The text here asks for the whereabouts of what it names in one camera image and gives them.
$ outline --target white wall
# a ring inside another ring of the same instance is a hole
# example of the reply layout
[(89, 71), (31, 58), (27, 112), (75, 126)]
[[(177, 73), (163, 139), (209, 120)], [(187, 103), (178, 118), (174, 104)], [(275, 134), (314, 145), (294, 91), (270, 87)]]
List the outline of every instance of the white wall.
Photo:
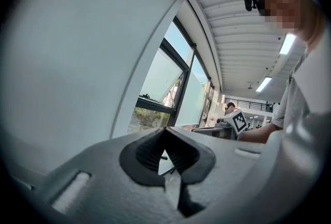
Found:
[[(108, 139), (123, 94), (136, 103), (139, 89), (128, 88), (133, 71), (174, 2), (21, 0), (0, 42), (0, 122), (9, 158), (45, 175)], [(162, 38), (154, 39), (155, 52)], [(126, 114), (129, 120), (132, 112)]]

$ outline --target white t-shirt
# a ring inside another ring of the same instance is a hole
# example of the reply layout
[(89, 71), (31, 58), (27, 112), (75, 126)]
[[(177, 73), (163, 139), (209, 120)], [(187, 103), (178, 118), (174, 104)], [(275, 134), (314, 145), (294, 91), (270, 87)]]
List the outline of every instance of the white t-shirt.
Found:
[[(312, 51), (312, 54), (309, 54), (309, 59), (311, 59), (310, 56), (314, 56), (313, 52), (317, 50), (322, 50), (324, 47), (330, 47), (330, 42), (329, 42), (329, 26), (326, 26), (326, 29), (324, 31), (324, 34), (315, 48), (314, 51)], [(287, 85), (285, 92), (283, 94), (282, 100), (280, 102), (280, 107), (275, 115), (275, 117), (272, 119), (272, 123), (278, 127), (281, 127), (283, 129), (286, 129), (287, 126), (295, 121), (298, 120), (301, 117), (307, 116), (311, 111), (308, 107), (307, 100), (303, 94), (303, 91), (299, 87), (297, 83), (297, 79), (293, 77), (299, 67), (304, 63), (304, 61), (308, 57), (308, 51), (306, 49), (305, 53), (302, 55), (302, 57), (299, 59), (297, 64), (295, 65), (294, 69), (289, 75), (289, 78), (287, 80)], [(310, 74), (305, 74), (304, 75), (304, 80), (300, 81), (300, 85), (302, 82), (309, 83), (309, 81), (317, 81), (319, 78), (313, 77)], [(318, 89), (325, 89), (324, 87), (319, 87), (318, 84), (308, 84), (309, 87), (313, 88), (314, 91), (316, 92)]]

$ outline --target railing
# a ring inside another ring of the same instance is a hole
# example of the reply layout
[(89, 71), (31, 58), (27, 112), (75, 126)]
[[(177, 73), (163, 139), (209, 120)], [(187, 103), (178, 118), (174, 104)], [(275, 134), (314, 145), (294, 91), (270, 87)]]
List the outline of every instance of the railing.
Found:
[(254, 110), (260, 110), (272, 113), (273, 112), (273, 106), (271, 104), (264, 104), (259, 102), (250, 102), (250, 101), (242, 101), (242, 100), (235, 100), (231, 98), (225, 98), (224, 103), (228, 104), (229, 102), (233, 102), (236, 107), (244, 107)]

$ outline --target ceiling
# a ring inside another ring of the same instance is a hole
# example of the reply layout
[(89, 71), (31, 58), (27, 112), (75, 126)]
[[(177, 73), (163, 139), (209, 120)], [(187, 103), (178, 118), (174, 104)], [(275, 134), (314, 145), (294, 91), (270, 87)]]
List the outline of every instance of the ceiling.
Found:
[[(208, 24), (204, 30), (211, 31), (216, 47), (222, 93), (279, 102), (304, 43), (297, 39), (291, 53), (280, 56), (285, 35), (267, 25), (256, 10), (246, 11), (244, 0), (197, 1)], [(258, 82), (266, 76), (272, 76), (272, 81), (257, 93)]]

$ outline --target window frame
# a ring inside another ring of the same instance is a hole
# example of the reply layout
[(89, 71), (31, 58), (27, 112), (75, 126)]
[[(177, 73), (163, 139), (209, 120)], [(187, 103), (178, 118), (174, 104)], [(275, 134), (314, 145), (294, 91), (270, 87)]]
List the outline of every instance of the window frame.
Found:
[[(183, 70), (183, 73), (181, 75), (181, 76), (183, 76), (183, 81), (177, 87), (177, 91), (176, 91), (175, 98), (174, 98), (175, 107), (171, 108), (171, 107), (163, 106), (163, 105), (153, 101), (152, 99), (144, 98), (141, 95), (139, 95), (139, 97), (137, 99), (137, 103), (136, 103), (136, 107), (170, 114), (167, 126), (175, 126), (175, 124), (176, 124), (178, 114), (179, 114), (180, 108), (183, 103), (189, 76), (191, 74), (194, 57), (197, 57), (197, 60), (199, 61), (204, 73), (206, 74), (206, 76), (208, 78), (208, 83), (207, 83), (207, 85), (209, 84), (209, 86), (207, 87), (208, 89), (210, 88), (210, 83), (211, 83), (210, 76), (197, 51), (197, 45), (192, 41), (189, 34), (187, 33), (187, 31), (185, 30), (185, 28), (183, 27), (183, 25), (181, 24), (181, 22), (179, 21), (179, 19), (177, 17), (174, 17), (173, 22), (177, 26), (178, 30), (181, 32), (181, 34), (183, 35), (183, 37), (185, 38), (185, 40), (187, 41), (187, 43), (190, 46), (190, 49), (189, 49), (189, 52), (187, 55), (187, 59), (185, 61), (179, 55), (179, 53), (175, 50), (175, 48), (165, 38), (163, 38), (162, 43), (160, 44), (160, 49), (163, 52), (165, 52), (167, 54), (167, 56), (169, 58), (171, 58)], [(201, 118), (200, 118), (199, 124), (197, 124), (197, 126), (200, 126), (200, 124), (201, 124), (202, 115), (205, 110), (206, 100), (210, 93), (210, 91), (208, 89), (206, 89), (206, 96), (204, 99), (204, 108), (202, 109)]]

